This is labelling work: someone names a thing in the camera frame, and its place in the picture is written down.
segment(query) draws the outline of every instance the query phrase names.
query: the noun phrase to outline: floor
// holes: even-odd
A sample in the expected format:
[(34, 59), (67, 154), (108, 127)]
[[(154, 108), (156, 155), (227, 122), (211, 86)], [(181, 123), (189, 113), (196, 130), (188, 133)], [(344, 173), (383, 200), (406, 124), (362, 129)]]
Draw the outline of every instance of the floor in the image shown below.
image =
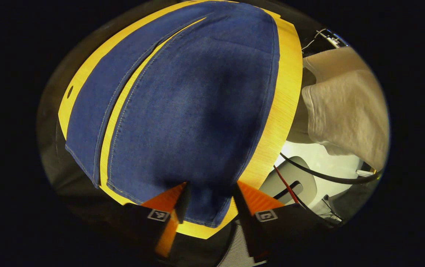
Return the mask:
[[(308, 164), (309, 168), (314, 171), (348, 179), (357, 178), (358, 175), (356, 170), (360, 169), (363, 163), (363, 161), (355, 155), (331, 156), (321, 144), (297, 144), (286, 141), (282, 148), (282, 153), (287, 157), (301, 157), (306, 164)], [(275, 161), (275, 165), (279, 166), (284, 161), (285, 160), (279, 156)], [(312, 210), (321, 209), (320, 201), (326, 194), (333, 196), (350, 188), (349, 184), (337, 184), (316, 176), (314, 179), (316, 181), (317, 192), (316, 197), (309, 205), (309, 208)]]

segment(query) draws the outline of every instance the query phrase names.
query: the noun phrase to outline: white cloth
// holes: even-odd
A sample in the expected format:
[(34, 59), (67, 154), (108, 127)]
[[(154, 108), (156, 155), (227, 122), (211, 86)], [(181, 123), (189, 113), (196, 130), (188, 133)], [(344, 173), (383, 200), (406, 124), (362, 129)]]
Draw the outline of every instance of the white cloth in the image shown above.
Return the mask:
[(316, 84), (302, 89), (310, 139), (330, 155), (354, 154), (381, 170), (389, 148), (389, 117), (372, 71), (351, 47), (308, 56), (303, 65), (316, 77)]

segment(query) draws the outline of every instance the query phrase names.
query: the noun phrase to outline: blue denim fabric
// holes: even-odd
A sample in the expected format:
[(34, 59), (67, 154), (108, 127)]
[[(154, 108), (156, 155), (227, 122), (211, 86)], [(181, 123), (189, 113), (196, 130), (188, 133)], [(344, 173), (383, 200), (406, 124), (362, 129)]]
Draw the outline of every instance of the blue denim fabric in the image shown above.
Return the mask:
[(122, 88), (155, 47), (212, 11), (228, 9), (224, 2), (206, 2), (170, 12), (125, 37), (94, 68), (72, 108), (66, 149), (99, 188), (102, 140)]
[[(231, 201), (231, 185), (250, 161), (265, 127), (277, 79), (279, 41), (274, 20), (251, 5), (206, 2), (190, 7), (195, 9), (172, 12), (178, 16), (169, 24), (155, 23), (153, 29), (162, 32), (155, 41), (152, 37), (142, 48), (143, 42), (130, 42), (99, 62), (96, 69), (103, 70), (102, 75), (94, 69), (90, 87), (85, 90), (86, 82), (82, 88), (66, 146), (85, 171), (91, 171), (96, 184), (104, 125), (113, 107), (109, 101), (116, 101), (129, 77), (126, 73), (149, 54), (142, 56), (146, 49), (151, 53), (178, 27), (208, 14), (168, 41), (135, 81), (111, 141), (107, 186), (140, 204), (190, 181), (185, 220), (217, 227)], [(132, 51), (139, 51), (137, 57)]]

